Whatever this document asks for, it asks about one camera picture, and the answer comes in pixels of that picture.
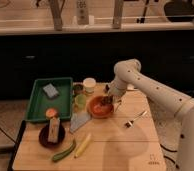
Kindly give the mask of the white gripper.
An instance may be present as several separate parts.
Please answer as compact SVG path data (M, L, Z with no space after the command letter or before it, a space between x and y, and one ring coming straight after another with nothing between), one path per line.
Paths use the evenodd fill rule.
M119 106L122 103L121 97L126 93L126 84L122 81L113 80L110 83L110 89L108 91L109 96L115 96L114 99L114 113L118 110Z

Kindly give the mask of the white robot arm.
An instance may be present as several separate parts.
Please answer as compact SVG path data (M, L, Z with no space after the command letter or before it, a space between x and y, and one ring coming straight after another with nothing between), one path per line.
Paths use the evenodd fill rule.
M194 171L194 98L141 74L140 70L137 59L116 63L109 94L119 99L131 84L171 112L182 123L175 169Z

